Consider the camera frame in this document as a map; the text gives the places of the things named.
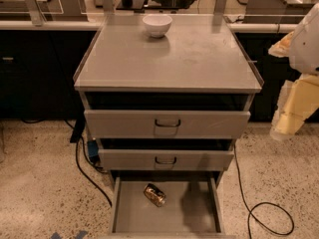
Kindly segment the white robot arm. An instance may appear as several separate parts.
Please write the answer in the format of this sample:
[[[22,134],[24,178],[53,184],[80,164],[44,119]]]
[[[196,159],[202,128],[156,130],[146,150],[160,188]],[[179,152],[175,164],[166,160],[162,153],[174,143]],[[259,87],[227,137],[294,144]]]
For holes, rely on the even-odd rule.
[[[298,80],[282,86],[270,136],[291,138],[319,109],[319,4],[315,4],[297,27],[268,50],[274,57],[289,59]]]

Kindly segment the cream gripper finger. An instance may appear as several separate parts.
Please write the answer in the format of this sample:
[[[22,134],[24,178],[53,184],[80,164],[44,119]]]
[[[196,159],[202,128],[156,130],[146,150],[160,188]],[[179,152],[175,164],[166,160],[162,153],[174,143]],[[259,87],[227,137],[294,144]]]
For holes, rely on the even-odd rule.
[[[268,49],[268,54],[277,58],[287,57],[289,54],[290,43],[294,32],[285,35],[280,41],[276,42]]]
[[[279,141],[291,138],[318,109],[318,76],[302,74],[294,82],[286,81],[279,93],[270,136]]]

